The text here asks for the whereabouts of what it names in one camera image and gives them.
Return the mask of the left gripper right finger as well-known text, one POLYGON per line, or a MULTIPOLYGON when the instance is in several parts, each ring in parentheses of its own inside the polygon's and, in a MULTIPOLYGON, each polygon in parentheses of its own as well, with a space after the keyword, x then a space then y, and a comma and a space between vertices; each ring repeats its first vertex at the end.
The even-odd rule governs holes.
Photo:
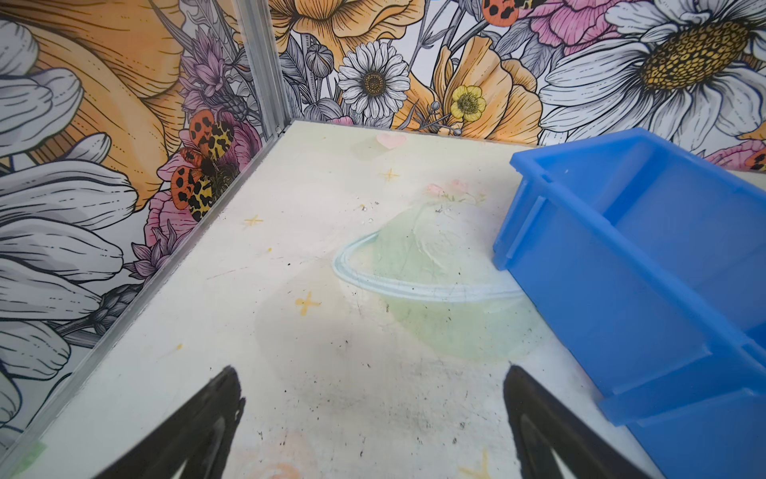
POLYGON ((510 367, 503 397, 524 478, 646 478, 522 367, 510 367))

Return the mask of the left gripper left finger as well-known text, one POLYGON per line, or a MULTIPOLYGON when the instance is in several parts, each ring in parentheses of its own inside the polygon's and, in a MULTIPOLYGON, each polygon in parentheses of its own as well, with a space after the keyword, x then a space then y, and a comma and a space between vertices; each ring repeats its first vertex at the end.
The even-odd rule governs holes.
POLYGON ((237 371, 218 375, 99 478, 221 478, 247 400, 237 371))

